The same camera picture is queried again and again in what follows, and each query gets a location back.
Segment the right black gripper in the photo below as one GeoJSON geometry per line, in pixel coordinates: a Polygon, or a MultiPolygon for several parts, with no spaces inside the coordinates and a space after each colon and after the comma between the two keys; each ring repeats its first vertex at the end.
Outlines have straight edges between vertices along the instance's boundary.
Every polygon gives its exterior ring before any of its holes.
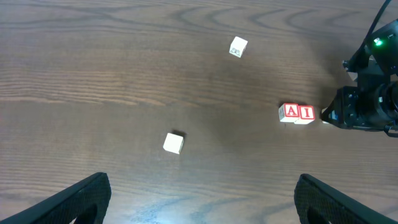
{"type": "Polygon", "coordinates": [[[321,120],[341,129],[383,131],[396,137],[397,82],[366,52],[343,61],[343,66],[357,76],[357,85],[338,89],[331,104],[322,110],[321,120]]]}

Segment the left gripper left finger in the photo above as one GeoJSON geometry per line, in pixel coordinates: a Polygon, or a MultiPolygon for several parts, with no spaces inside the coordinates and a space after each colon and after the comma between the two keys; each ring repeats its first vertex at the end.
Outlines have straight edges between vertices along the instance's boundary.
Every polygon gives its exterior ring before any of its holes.
{"type": "Polygon", "coordinates": [[[108,175],[97,172],[1,223],[102,224],[110,199],[108,175]]]}

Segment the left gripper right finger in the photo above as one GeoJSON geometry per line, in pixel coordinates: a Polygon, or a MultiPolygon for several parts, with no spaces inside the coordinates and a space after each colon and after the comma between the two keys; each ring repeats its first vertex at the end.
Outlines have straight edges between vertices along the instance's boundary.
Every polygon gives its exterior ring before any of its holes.
{"type": "Polygon", "coordinates": [[[309,174],[300,176],[294,204],[303,224],[397,224],[309,174]]]}

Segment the red letter I block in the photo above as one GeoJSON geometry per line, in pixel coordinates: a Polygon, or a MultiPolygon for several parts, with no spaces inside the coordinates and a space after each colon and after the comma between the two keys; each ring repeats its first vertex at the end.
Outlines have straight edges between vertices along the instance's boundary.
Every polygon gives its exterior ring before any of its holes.
{"type": "Polygon", "coordinates": [[[299,118],[294,124],[309,124],[315,121],[315,110],[313,106],[305,105],[298,107],[299,118]]]}

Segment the red letter A block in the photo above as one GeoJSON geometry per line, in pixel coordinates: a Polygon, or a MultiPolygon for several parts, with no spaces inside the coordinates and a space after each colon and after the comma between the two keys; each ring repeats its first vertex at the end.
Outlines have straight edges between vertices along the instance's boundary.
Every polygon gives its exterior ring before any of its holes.
{"type": "Polygon", "coordinates": [[[294,123],[300,118],[299,105],[295,103],[284,103],[278,110],[279,121],[283,123],[294,123]]]}

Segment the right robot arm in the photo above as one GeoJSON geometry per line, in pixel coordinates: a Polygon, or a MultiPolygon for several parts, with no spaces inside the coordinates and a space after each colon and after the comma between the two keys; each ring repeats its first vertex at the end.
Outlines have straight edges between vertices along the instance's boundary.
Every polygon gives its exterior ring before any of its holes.
{"type": "Polygon", "coordinates": [[[337,90],[320,118],[341,129],[383,131],[397,137],[397,21],[365,37],[343,67],[356,86],[337,90]]]}

